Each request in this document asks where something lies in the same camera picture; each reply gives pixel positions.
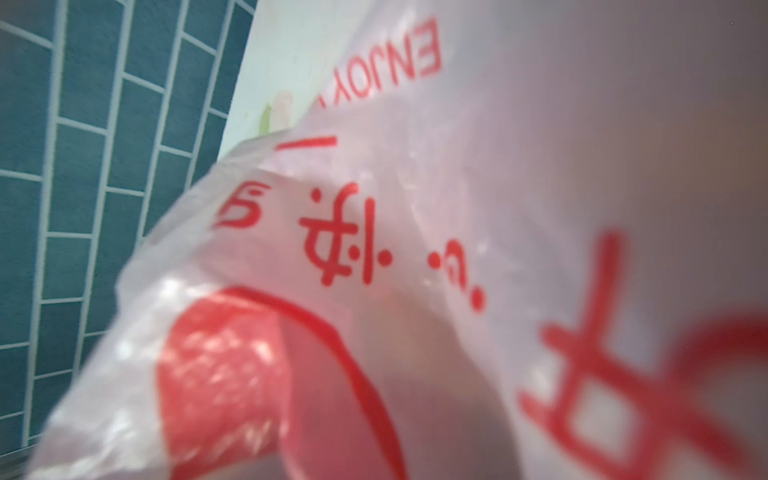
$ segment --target bathroom wall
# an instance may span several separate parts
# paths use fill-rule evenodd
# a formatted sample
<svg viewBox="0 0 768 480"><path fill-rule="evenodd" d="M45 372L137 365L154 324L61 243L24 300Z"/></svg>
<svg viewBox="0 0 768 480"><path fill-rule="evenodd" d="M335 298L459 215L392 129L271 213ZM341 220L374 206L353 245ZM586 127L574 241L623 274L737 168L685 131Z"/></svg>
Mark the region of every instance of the bathroom wall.
<svg viewBox="0 0 768 480"><path fill-rule="evenodd" d="M255 8L0 1L0 454L36 442L120 269L215 162Z"/></svg>

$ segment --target red chinese characters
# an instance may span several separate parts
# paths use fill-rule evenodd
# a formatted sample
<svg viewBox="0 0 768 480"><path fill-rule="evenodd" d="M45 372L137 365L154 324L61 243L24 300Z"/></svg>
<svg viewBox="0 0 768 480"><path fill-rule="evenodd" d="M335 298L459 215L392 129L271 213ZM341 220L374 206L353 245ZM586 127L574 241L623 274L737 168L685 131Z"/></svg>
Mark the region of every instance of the red chinese characters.
<svg viewBox="0 0 768 480"><path fill-rule="evenodd" d="M344 204L349 197L359 192L356 183L345 185L336 195L333 201L333 217L330 220L319 218L302 217L299 219L299 225L307 229L306 240L304 241L304 252L310 262L323 271L320 282L325 286L333 284L337 275L350 276L353 269L350 265L342 263L342 247L345 235L357 235L359 226L357 223L344 221ZM315 203L320 203L323 199L323 193L320 189L312 190L310 197ZM371 197L365 201L365 226L363 233L365 238L362 245L362 281L369 285L373 281L374 261L374 225L376 222L376 201ZM331 246L328 257L323 259L317 253L317 241L319 235L323 232L332 234ZM360 258L360 247L351 245L347 250L347 255L352 261ZM376 260L381 266L392 264L392 253L389 250L380 250L376 254Z"/></svg>
<svg viewBox="0 0 768 480"><path fill-rule="evenodd" d="M653 380L622 365L602 347L614 315L622 267L623 237L615 232L598 243L592 291L578 331L545 325L542 342L568 360L553 406L523 392L523 413L547 431L570 455L610 480L659 478L670 447L683 440L740 478L754 475L754 462L740 440L699 409L691 390L714 367L741 359L768 357L768 313L742 312L702 322L675 347L662 378ZM623 462L580 439L574 413L586 382L597 379L641 414Z"/></svg>
<svg viewBox="0 0 768 480"><path fill-rule="evenodd" d="M261 218L261 207L255 198L263 196L264 191L270 188L255 180L240 184L216 214L214 228L248 228L256 225Z"/></svg>
<svg viewBox="0 0 768 480"><path fill-rule="evenodd" d="M462 292L466 292L467 260L461 242L451 239L445 244L445 255L441 257L439 253L431 252L427 257L427 264L433 270L439 270L443 263L445 263L450 282L454 285L458 284L458 288ZM475 312L482 312L485 309L485 290L481 286L472 287L469 293L469 302Z"/></svg>

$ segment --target white plastic bag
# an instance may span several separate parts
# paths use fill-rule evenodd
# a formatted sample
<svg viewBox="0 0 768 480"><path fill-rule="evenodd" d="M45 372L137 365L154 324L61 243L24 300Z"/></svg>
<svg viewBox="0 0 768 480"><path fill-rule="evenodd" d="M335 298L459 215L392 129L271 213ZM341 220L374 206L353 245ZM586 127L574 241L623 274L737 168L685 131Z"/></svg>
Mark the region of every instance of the white plastic bag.
<svg viewBox="0 0 768 480"><path fill-rule="evenodd" d="M768 478L765 14L382 2L126 266L28 477Z"/></svg>

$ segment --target white wall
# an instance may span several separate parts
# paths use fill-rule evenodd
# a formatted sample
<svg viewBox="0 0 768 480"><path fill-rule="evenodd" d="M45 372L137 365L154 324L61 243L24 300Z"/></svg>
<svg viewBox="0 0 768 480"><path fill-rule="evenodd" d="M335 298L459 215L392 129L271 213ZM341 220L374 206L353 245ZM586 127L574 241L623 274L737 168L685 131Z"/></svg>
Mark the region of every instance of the white wall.
<svg viewBox="0 0 768 480"><path fill-rule="evenodd" d="M333 75L374 0L259 0L240 67L219 158L259 134L294 125Z"/></svg>

